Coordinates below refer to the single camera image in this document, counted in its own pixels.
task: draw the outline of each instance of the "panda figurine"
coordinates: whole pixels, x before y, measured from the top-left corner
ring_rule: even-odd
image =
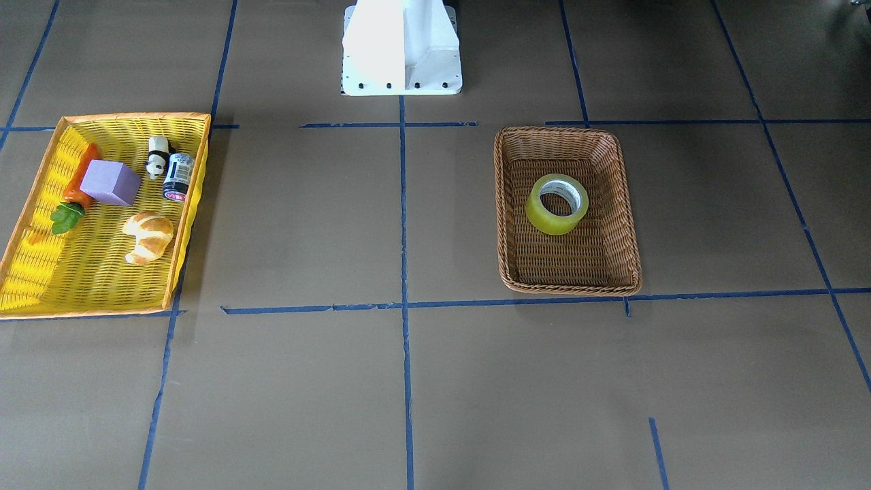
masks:
[[[169,153],[169,140],[166,137],[151,136],[148,139],[148,163],[145,164],[145,170],[152,180],[157,179],[158,175],[163,175],[169,161]]]

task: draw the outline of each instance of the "blue tape line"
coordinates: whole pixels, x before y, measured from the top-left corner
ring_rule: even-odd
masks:
[[[871,119],[763,119],[766,124],[868,124]],[[591,126],[759,124],[759,119],[603,119],[588,121]],[[544,121],[545,126],[583,126],[584,121]]]
[[[544,121],[545,126],[581,126],[583,121]],[[700,125],[700,124],[759,124],[756,119],[615,119],[592,120],[591,126],[660,126],[660,125]]]
[[[653,450],[656,451],[656,463],[659,466],[659,479],[662,480],[662,490],[669,490],[668,472],[665,471],[665,459],[662,457],[662,446],[659,444],[659,431],[656,428],[656,420],[653,417],[647,419],[651,426],[651,437],[653,438]]]
[[[360,304],[319,304],[315,306],[273,306],[266,308],[227,308],[220,309],[227,315],[269,315],[276,313],[311,313],[317,311],[354,310],[397,310],[401,303],[360,303]]]
[[[765,119],[767,124],[868,124],[871,119]]]
[[[399,127],[400,123],[308,123],[300,129],[333,129],[338,127]]]
[[[571,69],[575,73],[575,86],[577,87],[577,100],[581,103],[581,114],[584,116],[584,126],[590,127],[590,116],[587,114],[587,104],[584,101],[584,88],[581,86],[581,73],[577,68],[577,56],[575,56],[575,45],[571,42],[571,32],[569,31],[569,18],[565,15],[565,3],[559,0],[559,13],[563,16],[563,30],[565,31],[565,43],[569,46],[569,58],[571,58]]]
[[[411,424],[411,349],[408,342],[408,227],[406,218],[406,154],[405,154],[405,97],[399,96],[399,180],[401,185],[400,204],[402,207],[402,350],[405,359],[402,364],[405,384],[405,478],[408,490],[415,490],[415,440]]]
[[[780,289],[771,291],[729,291],[719,293],[678,293],[670,295],[636,295],[630,296],[629,301],[668,301],[675,299],[714,299],[714,298],[742,298],[742,297],[771,297],[771,296],[817,296],[827,295],[828,289]]]
[[[184,315],[187,310],[180,310],[179,316]],[[124,313],[121,315],[85,315],[85,316],[62,316],[59,318],[21,318],[21,319],[0,319],[0,323],[13,322],[47,322],[47,321],[70,321],[70,320],[112,320],[117,318],[149,318],[149,317],[167,317],[170,316],[170,311],[158,311],[156,313]]]
[[[220,57],[220,68],[218,69],[218,81],[215,83],[215,95],[212,99],[212,120],[218,113],[218,99],[220,98],[220,87],[224,84],[224,69],[226,68],[226,57],[230,53],[230,39],[233,38],[233,24],[236,22],[236,7],[239,0],[233,0],[233,7],[230,9],[230,20],[226,25],[226,37],[224,38],[224,54]]]
[[[478,126],[475,121],[450,121],[450,122],[419,122],[419,123],[308,123],[300,126],[300,129],[335,129],[343,127],[462,127]]]
[[[772,155],[774,156],[774,161],[777,162],[777,168],[778,170],[780,170],[780,177],[783,180],[784,186],[786,186],[787,188],[787,192],[789,193],[789,200],[793,203],[795,214],[798,216],[799,222],[801,223],[801,228],[805,232],[807,244],[810,245],[811,252],[813,252],[814,254],[814,260],[817,263],[817,268],[820,270],[820,275],[822,276],[823,282],[826,284],[826,290],[832,300],[834,310],[838,314],[838,319],[841,321],[841,328],[844,330],[844,334],[847,336],[847,341],[850,344],[850,349],[853,351],[853,357],[855,358],[856,363],[859,365],[859,371],[862,374],[862,378],[865,380],[865,386],[868,388],[868,391],[871,392],[871,376],[868,375],[868,368],[865,366],[865,361],[862,359],[859,348],[853,339],[853,332],[850,331],[850,326],[847,324],[847,319],[844,317],[844,314],[841,311],[841,305],[838,303],[838,296],[835,294],[834,288],[832,288],[832,283],[831,281],[829,281],[826,268],[822,264],[822,259],[820,258],[820,253],[816,248],[816,244],[814,243],[814,238],[811,236],[811,231],[807,227],[805,216],[801,212],[799,201],[795,197],[795,192],[793,192],[793,186],[789,183],[787,170],[783,167],[783,162],[780,160],[780,154],[777,151],[777,147],[774,144],[771,133],[768,131],[768,124],[766,124],[765,118],[762,117],[762,110],[760,109],[759,101],[756,99],[756,95],[755,93],[753,93],[753,88],[750,86],[750,80],[749,78],[747,78],[747,74],[744,71],[744,66],[741,64],[741,60],[738,57],[738,52],[735,50],[735,45],[732,42],[732,37],[729,36],[729,30],[726,28],[726,22],[723,20],[723,16],[719,13],[717,1],[711,0],[711,6],[713,7],[714,13],[717,16],[719,26],[723,30],[723,34],[726,36],[726,42],[729,44],[729,51],[732,52],[735,64],[738,66],[738,71],[741,74],[741,78],[744,80],[744,85],[747,89],[747,92],[750,94],[750,100],[753,102],[753,107],[756,108],[756,115],[757,117],[759,117],[760,123],[762,125],[762,130],[764,131],[766,140],[768,141],[768,146],[771,149]]]
[[[39,39],[37,52],[33,53],[33,59],[30,61],[30,66],[27,68],[27,75],[24,76],[24,82],[21,84],[21,89],[18,90],[18,96],[15,98],[15,105],[12,106],[12,112],[9,113],[9,118],[6,120],[6,127],[3,129],[3,134],[0,135],[0,150],[3,150],[3,146],[6,144],[6,138],[9,136],[12,123],[18,115],[18,108],[21,107],[21,101],[24,99],[24,92],[27,91],[27,85],[30,84],[30,78],[33,76],[33,70],[37,67],[39,56],[43,54],[45,41],[49,38],[49,32],[51,31],[51,26],[54,24],[54,17],[57,15],[57,7],[59,5],[60,0],[55,0],[55,3],[51,6],[51,14],[49,14],[48,22],[45,23],[43,36]]]
[[[179,318],[179,305],[181,304],[181,286],[185,281],[185,272],[187,270],[187,261],[181,266],[179,272],[179,282],[175,288],[175,295],[172,298],[172,310],[169,316],[169,326],[166,329],[166,343],[164,344],[164,359],[163,367],[160,370],[160,389],[158,396],[154,399],[154,407],[152,408],[152,422],[148,425],[148,440],[145,442],[145,454],[142,456],[142,469],[139,472],[138,490],[145,490],[145,484],[148,481],[148,469],[152,463],[152,451],[154,450],[154,438],[158,430],[158,420],[160,419],[160,406],[163,404],[163,394],[166,388],[166,373],[169,371],[169,357],[172,354],[172,339],[175,338],[175,324]]]
[[[832,289],[838,295],[856,295],[863,293],[871,293],[871,288],[835,288]]]
[[[620,296],[477,299],[461,301],[420,301],[409,303],[409,308],[451,308],[458,306],[514,306],[519,304],[566,304],[566,303],[611,303],[622,302]]]
[[[478,126],[478,123],[476,123],[475,121],[405,123],[405,127],[459,127],[459,126]]]
[[[867,294],[871,288],[833,289],[839,295]],[[727,291],[712,293],[678,293],[666,295],[636,295],[636,296],[591,296],[591,297],[559,297],[559,298],[514,298],[514,299],[479,299],[459,301],[420,301],[408,302],[413,308],[452,308],[464,306],[511,306],[521,304],[571,304],[571,303],[611,303],[633,301],[673,301],[680,299],[724,299],[748,297],[777,296],[821,296],[829,294],[828,289],[779,289],[769,291]],[[315,306],[277,306],[271,308],[227,308],[220,307],[227,315],[259,315],[273,313],[305,313],[314,311],[344,311],[344,310],[398,310],[402,303],[360,303],[360,304],[323,304]]]

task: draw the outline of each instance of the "brown wicker basket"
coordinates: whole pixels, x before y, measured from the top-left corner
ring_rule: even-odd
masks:
[[[499,274],[526,293],[630,296],[641,288],[641,261],[629,205],[623,153],[614,135],[594,129],[506,127],[496,135],[496,221]],[[566,235],[532,226],[525,204],[546,174],[581,182],[590,209]],[[569,204],[543,196],[553,213]]]

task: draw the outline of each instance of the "small bottle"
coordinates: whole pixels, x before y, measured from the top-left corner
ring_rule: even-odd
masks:
[[[191,170],[193,157],[187,153],[173,153],[169,157],[169,167],[166,169],[163,194],[170,201],[184,202],[187,189],[191,185]]]

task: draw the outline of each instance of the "packing tape roll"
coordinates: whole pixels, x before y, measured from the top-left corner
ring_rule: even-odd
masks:
[[[556,194],[569,202],[571,214],[560,216],[548,211],[542,204],[542,196]],[[526,216],[532,225],[548,235],[565,235],[577,226],[587,214],[590,197],[577,180],[563,174],[547,174],[536,180],[530,197],[526,200]]]

